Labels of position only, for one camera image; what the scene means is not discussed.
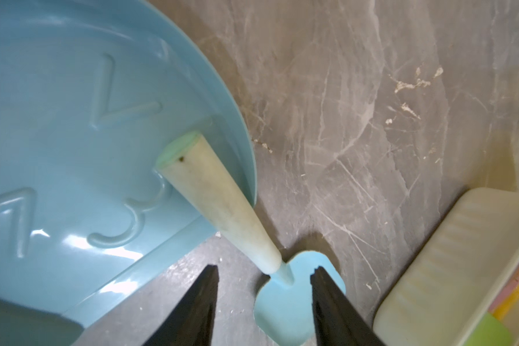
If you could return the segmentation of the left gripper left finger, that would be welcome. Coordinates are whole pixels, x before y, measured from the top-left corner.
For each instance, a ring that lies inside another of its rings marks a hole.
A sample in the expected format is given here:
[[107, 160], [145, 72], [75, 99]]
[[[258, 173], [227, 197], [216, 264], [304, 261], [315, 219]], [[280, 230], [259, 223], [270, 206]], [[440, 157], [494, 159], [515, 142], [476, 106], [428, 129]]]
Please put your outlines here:
[[219, 269], [207, 265], [146, 345], [210, 345]]

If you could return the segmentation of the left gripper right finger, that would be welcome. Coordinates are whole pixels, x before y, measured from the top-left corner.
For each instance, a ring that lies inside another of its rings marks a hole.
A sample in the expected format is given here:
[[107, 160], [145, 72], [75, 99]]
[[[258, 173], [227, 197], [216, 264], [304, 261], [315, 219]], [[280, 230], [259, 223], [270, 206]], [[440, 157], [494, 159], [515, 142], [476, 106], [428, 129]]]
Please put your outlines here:
[[323, 267], [310, 282], [318, 345], [384, 346]]

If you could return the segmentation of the light blue small shovel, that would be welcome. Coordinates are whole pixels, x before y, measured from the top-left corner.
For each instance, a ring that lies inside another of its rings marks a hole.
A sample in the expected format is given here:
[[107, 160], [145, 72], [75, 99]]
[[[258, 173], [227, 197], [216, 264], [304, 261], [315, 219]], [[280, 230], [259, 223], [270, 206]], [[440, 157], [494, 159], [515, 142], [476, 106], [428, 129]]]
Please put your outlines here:
[[202, 133], [191, 131], [169, 143], [155, 168], [214, 228], [247, 256], [269, 280], [259, 289], [253, 315], [278, 345], [303, 345], [315, 332], [310, 278], [324, 268], [337, 287], [345, 284], [327, 255], [303, 251], [284, 261], [226, 167]]

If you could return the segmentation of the light green shovel wooden handle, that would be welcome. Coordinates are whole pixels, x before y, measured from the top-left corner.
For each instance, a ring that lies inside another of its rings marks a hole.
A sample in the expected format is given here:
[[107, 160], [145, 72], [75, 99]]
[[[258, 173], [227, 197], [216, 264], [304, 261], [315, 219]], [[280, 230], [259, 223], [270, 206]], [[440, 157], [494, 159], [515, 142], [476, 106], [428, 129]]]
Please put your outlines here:
[[464, 346], [510, 346], [513, 336], [508, 328], [493, 315], [486, 313]]

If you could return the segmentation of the yellow scoop shovel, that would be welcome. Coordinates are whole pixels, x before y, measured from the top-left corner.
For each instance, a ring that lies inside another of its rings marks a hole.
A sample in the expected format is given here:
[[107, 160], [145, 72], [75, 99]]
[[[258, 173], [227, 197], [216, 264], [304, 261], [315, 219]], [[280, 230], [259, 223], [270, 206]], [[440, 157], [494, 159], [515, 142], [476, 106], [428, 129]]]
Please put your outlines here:
[[493, 311], [493, 313], [492, 313], [493, 317], [495, 317], [499, 321], [502, 321], [518, 300], [519, 300], [519, 281], [518, 281], [517, 286], [502, 301], [502, 303]]

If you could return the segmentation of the purple shovel pink handle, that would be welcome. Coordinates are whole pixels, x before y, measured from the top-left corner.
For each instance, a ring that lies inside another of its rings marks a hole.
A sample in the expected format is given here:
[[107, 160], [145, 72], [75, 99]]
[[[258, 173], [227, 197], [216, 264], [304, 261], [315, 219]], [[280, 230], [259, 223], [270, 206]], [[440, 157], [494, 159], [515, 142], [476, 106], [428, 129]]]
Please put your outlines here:
[[494, 311], [503, 303], [506, 298], [508, 298], [512, 292], [519, 286], [519, 266], [517, 266], [516, 271], [509, 278], [508, 282], [501, 289], [499, 294], [495, 297], [494, 301], [488, 308], [488, 312], [494, 314]]

